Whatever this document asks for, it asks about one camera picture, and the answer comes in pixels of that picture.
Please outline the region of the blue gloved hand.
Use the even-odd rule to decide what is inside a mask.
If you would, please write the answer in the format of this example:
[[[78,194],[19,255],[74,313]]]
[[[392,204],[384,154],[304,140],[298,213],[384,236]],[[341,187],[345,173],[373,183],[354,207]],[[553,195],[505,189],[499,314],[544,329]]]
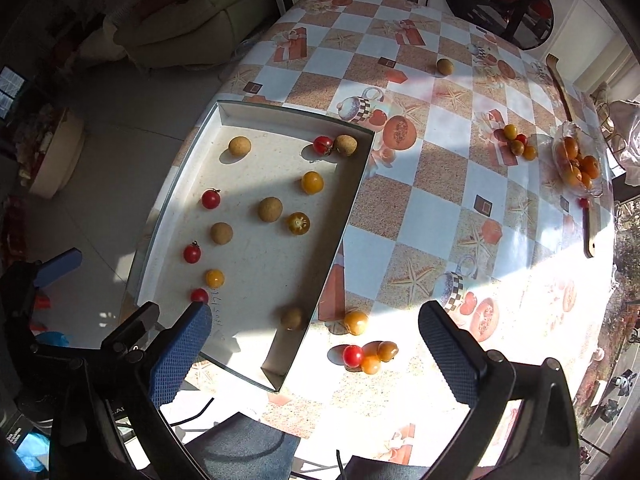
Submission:
[[[32,472],[40,472],[49,467],[49,453],[50,440],[39,432],[26,434],[16,451],[24,466]]]

